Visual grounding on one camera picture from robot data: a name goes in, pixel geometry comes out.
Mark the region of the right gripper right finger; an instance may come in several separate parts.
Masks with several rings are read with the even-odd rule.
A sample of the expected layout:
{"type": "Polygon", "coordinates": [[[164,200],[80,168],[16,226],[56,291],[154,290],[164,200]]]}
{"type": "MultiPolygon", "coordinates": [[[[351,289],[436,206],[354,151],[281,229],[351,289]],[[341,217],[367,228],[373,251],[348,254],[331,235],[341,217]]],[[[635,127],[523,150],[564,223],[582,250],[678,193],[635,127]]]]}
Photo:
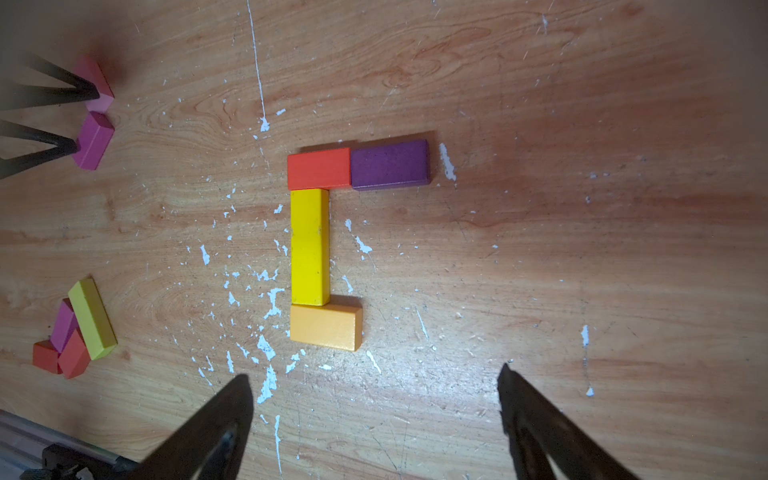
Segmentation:
{"type": "Polygon", "coordinates": [[[518,372],[503,365],[497,381],[504,434],[519,479],[634,479],[518,372]]]}

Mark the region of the purple block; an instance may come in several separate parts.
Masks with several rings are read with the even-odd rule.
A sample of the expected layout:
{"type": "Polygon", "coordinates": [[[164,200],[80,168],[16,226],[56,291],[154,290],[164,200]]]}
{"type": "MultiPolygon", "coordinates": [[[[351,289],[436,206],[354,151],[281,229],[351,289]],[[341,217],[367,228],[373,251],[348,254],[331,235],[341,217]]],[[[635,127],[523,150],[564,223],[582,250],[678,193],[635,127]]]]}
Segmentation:
{"type": "Polygon", "coordinates": [[[431,182],[429,144],[414,140],[351,151],[351,185],[377,190],[428,185],[431,182]]]}

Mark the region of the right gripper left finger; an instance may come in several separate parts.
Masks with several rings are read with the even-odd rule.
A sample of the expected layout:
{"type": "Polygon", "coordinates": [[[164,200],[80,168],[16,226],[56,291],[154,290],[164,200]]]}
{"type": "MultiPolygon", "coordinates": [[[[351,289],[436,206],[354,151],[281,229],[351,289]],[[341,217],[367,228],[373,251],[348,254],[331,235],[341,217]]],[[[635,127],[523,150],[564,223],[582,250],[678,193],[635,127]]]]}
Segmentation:
{"type": "Polygon", "coordinates": [[[130,479],[235,479],[253,419],[249,378],[234,377],[151,455],[130,479]]]}

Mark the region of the pink block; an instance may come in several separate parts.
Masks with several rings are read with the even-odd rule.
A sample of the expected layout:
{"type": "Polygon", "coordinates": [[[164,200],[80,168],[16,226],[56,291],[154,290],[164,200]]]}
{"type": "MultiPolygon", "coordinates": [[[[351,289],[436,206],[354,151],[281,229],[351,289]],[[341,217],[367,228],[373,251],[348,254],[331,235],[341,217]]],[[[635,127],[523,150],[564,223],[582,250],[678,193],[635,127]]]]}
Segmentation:
{"type": "Polygon", "coordinates": [[[86,108],[91,112],[106,114],[115,96],[98,63],[89,56],[82,56],[77,62],[74,73],[90,81],[99,94],[98,98],[85,102],[86,108]]]}

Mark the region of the short red block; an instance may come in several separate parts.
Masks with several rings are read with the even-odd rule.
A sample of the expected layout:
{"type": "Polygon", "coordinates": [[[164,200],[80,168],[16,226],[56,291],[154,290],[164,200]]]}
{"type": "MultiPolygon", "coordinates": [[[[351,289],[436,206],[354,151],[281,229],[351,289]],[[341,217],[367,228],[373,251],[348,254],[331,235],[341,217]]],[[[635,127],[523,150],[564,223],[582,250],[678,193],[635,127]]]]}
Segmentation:
{"type": "Polygon", "coordinates": [[[287,159],[288,188],[342,189],[350,188],[351,150],[339,148],[289,155],[287,159]]]}

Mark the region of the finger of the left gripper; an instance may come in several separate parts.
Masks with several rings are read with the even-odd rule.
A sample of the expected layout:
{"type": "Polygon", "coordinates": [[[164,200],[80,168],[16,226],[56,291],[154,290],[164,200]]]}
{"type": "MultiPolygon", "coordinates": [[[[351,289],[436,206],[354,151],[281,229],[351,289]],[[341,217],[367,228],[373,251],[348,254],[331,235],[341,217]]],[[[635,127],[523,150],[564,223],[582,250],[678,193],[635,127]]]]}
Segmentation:
{"type": "Polygon", "coordinates": [[[1,159],[2,179],[79,151],[74,139],[5,120],[1,121],[1,136],[51,145],[47,150],[1,159]]]}
{"type": "Polygon", "coordinates": [[[94,83],[34,53],[22,52],[14,58],[14,61],[19,65],[66,83],[68,87],[21,84],[7,76],[1,77],[2,110],[80,103],[100,98],[100,92],[94,83]]]}

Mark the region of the orange yellow block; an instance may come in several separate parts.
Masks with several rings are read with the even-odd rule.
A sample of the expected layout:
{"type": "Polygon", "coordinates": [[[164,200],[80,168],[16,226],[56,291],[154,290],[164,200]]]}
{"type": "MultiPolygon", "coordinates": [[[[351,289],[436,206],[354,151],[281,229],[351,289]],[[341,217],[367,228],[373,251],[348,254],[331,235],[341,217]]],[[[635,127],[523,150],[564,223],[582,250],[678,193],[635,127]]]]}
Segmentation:
{"type": "Polygon", "coordinates": [[[355,352],[362,344],[363,309],[326,304],[290,308],[290,339],[294,342],[355,352]]]}

